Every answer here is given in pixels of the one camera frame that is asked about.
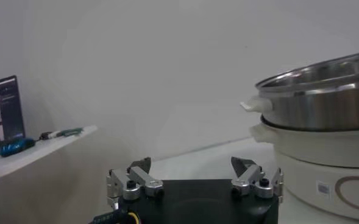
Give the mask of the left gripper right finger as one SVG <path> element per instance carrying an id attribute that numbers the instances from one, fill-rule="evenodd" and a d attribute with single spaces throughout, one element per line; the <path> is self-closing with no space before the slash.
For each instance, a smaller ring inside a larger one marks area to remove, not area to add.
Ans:
<path id="1" fill-rule="evenodd" d="M 231 180 L 232 196 L 242 198 L 254 194 L 260 199 L 277 197 L 283 202 L 284 174 L 281 168 L 271 164 L 266 169 L 251 159 L 231 157 L 236 178 Z"/>

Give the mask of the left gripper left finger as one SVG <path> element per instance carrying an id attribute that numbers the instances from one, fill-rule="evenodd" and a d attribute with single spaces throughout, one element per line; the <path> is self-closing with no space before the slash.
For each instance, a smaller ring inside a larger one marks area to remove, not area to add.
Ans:
<path id="1" fill-rule="evenodd" d="M 162 198 L 164 184 L 150 176 L 152 160 L 150 157 L 134 161 L 126 170 L 110 169 L 106 176 L 107 204 L 119 208 L 119 200 L 137 201 L 143 193 L 146 197 Z"/>

